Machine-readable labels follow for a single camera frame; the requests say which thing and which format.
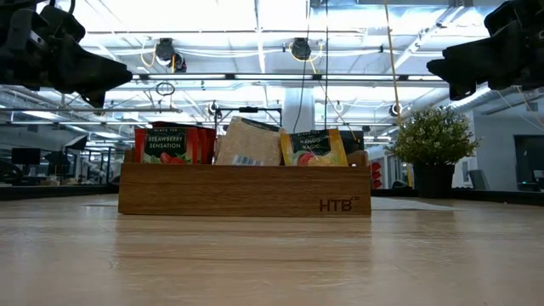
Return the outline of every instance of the plant pot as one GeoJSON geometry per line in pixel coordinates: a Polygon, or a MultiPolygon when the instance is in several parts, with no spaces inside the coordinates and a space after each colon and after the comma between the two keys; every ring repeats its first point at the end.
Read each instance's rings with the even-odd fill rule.
{"type": "Polygon", "coordinates": [[[440,199],[451,195],[454,165],[414,165],[416,189],[420,197],[440,199]]]}

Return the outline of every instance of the table surface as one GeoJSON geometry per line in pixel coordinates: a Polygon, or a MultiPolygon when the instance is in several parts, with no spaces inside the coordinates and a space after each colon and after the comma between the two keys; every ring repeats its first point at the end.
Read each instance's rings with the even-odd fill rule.
{"type": "Polygon", "coordinates": [[[124,216],[116,195],[0,202],[0,305],[544,302],[544,208],[372,200],[371,218],[124,216]]]}

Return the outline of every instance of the htb logo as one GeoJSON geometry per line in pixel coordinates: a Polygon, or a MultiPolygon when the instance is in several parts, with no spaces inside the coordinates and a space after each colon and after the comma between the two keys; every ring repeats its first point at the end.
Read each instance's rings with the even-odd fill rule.
{"type": "Polygon", "coordinates": [[[358,196],[352,196],[351,199],[320,200],[320,212],[350,212],[351,201],[357,200],[359,200],[358,196]]]}

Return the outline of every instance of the barcode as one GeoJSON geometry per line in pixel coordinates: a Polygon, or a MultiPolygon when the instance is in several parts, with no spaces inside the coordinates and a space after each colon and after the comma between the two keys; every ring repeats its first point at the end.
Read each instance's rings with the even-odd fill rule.
{"type": "Polygon", "coordinates": [[[262,166],[263,162],[255,161],[250,157],[235,156],[235,158],[232,160],[232,164],[237,166],[262,166]]]}

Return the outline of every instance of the green plant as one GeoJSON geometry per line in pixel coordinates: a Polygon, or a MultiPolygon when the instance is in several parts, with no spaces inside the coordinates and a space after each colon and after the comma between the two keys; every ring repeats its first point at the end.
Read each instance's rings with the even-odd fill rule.
{"type": "Polygon", "coordinates": [[[455,164],[479,146],[463,114],[450,107],[415,111],[399,128],[395,144],[386,147],[403,161],[422,165],[455,164]]]}

